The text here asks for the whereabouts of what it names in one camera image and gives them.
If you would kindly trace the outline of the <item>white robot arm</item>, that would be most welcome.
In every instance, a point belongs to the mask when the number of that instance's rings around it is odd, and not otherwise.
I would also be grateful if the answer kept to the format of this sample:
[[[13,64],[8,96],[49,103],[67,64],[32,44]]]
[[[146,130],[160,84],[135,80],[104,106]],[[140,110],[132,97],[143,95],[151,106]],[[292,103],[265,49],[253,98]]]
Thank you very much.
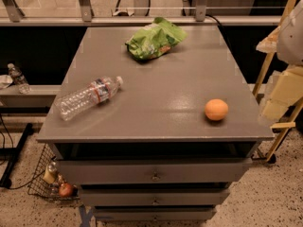
[[[300,0],[281,26],[274,29],[257,45],[257,51],[276,52],[288,64],[281,73],[274,72],[266,85],[259,116],[277,122],[303,97],[303,0]]]

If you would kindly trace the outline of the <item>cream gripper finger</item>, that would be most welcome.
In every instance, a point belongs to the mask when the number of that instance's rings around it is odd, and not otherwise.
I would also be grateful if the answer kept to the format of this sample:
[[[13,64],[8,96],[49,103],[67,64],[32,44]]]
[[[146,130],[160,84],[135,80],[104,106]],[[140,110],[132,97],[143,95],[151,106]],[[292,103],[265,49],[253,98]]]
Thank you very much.
[[[285,103],[272,99],[263,99],[260,102],[260,115],[268,120],[278,121],[288,110]]]
[[[276,45],[278,40],[280,27],[275,28],[266,38],[260,41],[256,47],[256,50],[262,53],[274,53],[276,52]]]

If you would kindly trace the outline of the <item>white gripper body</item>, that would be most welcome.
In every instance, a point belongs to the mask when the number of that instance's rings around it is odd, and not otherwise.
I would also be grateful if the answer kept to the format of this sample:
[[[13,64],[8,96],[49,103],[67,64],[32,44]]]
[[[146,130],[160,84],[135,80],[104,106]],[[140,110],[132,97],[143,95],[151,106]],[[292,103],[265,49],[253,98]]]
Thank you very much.
[[[292,106],[301,97],[303,97],[303,67],[290,65],[278,75],[270,98]]]

